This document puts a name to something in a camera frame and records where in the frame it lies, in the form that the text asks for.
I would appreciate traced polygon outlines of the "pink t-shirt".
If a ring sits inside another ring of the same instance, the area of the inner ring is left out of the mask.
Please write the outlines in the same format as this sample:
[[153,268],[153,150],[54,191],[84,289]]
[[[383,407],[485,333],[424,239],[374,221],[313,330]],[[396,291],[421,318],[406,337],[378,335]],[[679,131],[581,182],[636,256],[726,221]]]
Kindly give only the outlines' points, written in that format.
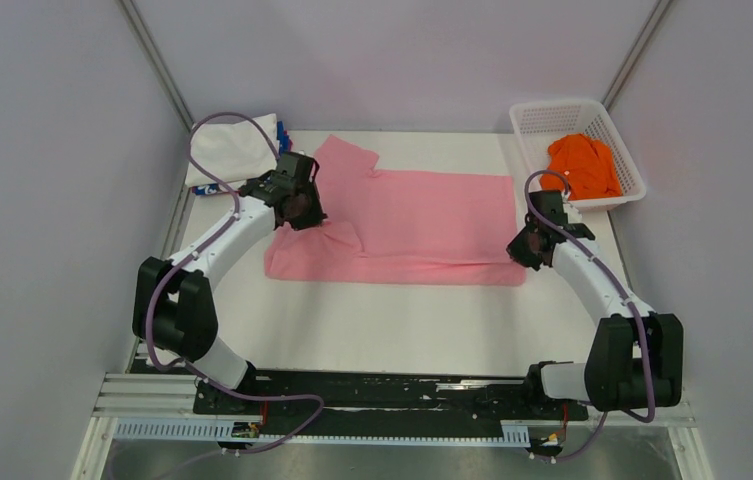
[[315,152],[327,219],[284,226],[264,253],[284,281],[505,286],[524,283],[507,244],[517,232],[505,175],[388,170],[377,153],[329,137]]

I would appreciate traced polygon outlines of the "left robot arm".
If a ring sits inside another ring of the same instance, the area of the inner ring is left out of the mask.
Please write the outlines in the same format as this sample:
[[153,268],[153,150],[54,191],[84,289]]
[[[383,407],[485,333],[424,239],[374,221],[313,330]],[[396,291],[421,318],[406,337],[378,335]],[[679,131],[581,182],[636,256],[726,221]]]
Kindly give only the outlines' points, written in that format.
[[316,159],[285,152],[276,166],[235,189],[233,206],[202,236],[167,259],[147,258],[136,282],[133,333],[154,352],[167,351],[221,386],[235,413],[250,411],[258,386],[250,362],[220,337],[214,291],[259,241],[282,226],[320,226],[326,219]]

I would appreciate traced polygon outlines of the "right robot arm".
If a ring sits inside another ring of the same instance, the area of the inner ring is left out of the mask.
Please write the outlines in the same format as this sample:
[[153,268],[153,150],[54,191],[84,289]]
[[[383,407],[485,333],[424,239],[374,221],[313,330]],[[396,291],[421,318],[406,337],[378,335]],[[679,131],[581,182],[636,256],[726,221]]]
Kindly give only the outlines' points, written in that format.
[[526,196],[525,224],[506,251],[517,264],[554,270],[576,293],[596,332],[582,363],[545,361],[531,366],[523,403],[548,417],[563,400],[601,412],[634,414],[648,422],[658,408],[682,399],[681,321],[659,313],[614,274],[593,232],[558,190]]

